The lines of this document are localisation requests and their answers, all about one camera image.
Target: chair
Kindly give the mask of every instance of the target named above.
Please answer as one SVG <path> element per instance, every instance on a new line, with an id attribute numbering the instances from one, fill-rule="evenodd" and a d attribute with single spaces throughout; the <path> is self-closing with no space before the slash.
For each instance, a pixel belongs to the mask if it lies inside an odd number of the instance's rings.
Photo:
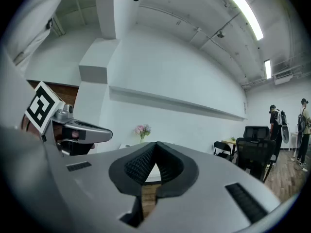
<path id="1" fill-rule="evenodd" d="M 269 128 L 263 126 L 246 126 L 244 137 L 237 139 L 238 158 L 236 165 L 243 170 L 250 170 L 250 175 L 265 182 L 272 163 L 276 161 L 273 155 L 276 143 L 269 140 Z M 270 164 L 266 176 L 266 166 Z"/>
<path id="2" fill-rule="evenodd" d="M 214 155 L 217 155 L 217 156 L 219 156 L 219 157 L 225 158 L 225 159 L 227 159 L 228 161 L 231 161 L 231 162 L 232 162 L 233 156 L 231 155 L 231 148 L 230 148 L 229 145 L 227 145 L 226 143 L 223 143 L 223 142 L 215 142 L 215 143 L 214 143 L 214 148 L 215 148 Z M 217 154 L 216 148 L 223 150 L 223 152 L 219 152 L 219 153 Z"/>

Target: wooden floor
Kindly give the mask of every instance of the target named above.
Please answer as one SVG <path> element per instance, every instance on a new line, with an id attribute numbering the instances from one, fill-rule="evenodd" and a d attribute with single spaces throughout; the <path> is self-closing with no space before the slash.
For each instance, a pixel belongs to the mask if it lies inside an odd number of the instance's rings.
<path id="1" fill-rule="evenodd" d="M 297 162 L 293 162 L 293 151 L 281 150 L 278 156 L 276 165 L 272 167 L 270 174 L 265 182 L 265 185 L 269 187 L 272 192 L 281 200 L 285 202 L 291 196 L 298 193 L 303 187 L 306 179 L 311 170 L 311 158 L 306 156 L 306 169 L 308 172 L 304 172 L 300 169 Z M 146 185 L 142 188 L 142 208 L 144 217 L 147 217 L 149 213 L 156 206 L 156 189 L 159 187 L 156 185 Z"/>

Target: white ceiling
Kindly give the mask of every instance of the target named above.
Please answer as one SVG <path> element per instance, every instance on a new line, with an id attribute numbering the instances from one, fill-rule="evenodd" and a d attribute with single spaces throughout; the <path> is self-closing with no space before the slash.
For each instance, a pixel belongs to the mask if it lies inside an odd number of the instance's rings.
<path id="1" fill-rule="evenodd" d="M 78 0 L 86 24 L 98 23 L 95 0 Z M 142 0 L 137 23 L 161 29 L 204 51 L 249 88 L 265 77 L 264 61 L 272 73 L 293 68 L 311 72 L 307 34 L 287 0 L 247 0 L 263 31 L 257 41 L 239 8 L 231 0 Z M 56 12 L 65 31 L 83 25 L 75 0 L 62 0 Z M 224 38 L 216 33 L 223 28 Z"/>

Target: ceiling light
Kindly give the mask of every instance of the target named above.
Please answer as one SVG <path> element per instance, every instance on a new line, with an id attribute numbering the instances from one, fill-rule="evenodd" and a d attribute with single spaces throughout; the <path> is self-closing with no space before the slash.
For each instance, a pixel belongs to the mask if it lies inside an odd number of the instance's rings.
<path id="1" fill-rule="evenodd" d="M 257 40 L 260 40 L 263 38 L 263 34 L 261 31 L 261 28 L 258 24 L 258 21 L 252 11 L 252 9 L 249 7 L 247 2 L 245 0 L 234 0 L 234 2 L 238 5 L 238 7 L 241 9 L 243 14 L 245 15 L 246 19 L 248 20 L 249 24 L 251 25 L 255 36 Z"/>
<path id="2" fill-rule="evenodd" d="M 271 78 L 271 62 L 270 62 L 270 60 L 266 60 L 264 62 L 264 65 L 266 66 L 267 79 L 269 79 L 269 78 Z"/>

